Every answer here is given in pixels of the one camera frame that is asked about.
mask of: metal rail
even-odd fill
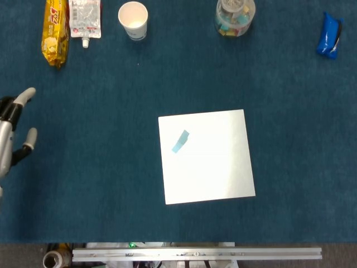
[[[73,250],[74,262],[319,259],[322,259],[321,248],[140,247]]]

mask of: food package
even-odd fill
[[[100,0],[69,0],[71,37],[81,37],[87,49],[90,38],[100,38]]]
[[[51,66],[66,61],[69,43],[69,9],[67,0],[46,0],[41,50]]]
[[[327,12],[324,12],[324,26],[322,28],[319,44],[317,45],[317,53],[325,55],[330,59],[337,58],[339,50],[339,41],[342,31],[343,19],[336,20]]]

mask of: blue tape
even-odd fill
[[[182,146],[186,143],[188,138],[189,138],[189,133],[186,130],[184,130],[179,140],[176,142],[176,145],[172,148],[172,151],[174,153],[177,153],[179,149],[181,149]]]

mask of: white paper cup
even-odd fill
[[[132,40],[142,40],[146,36],[148,12],[139,2],[127,2],[118,12],[119,22]]]

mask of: yellow snack package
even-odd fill
[[[67,0],[46,0],[41,50],[51,66],[66,61],[69,43],[69,9]]]

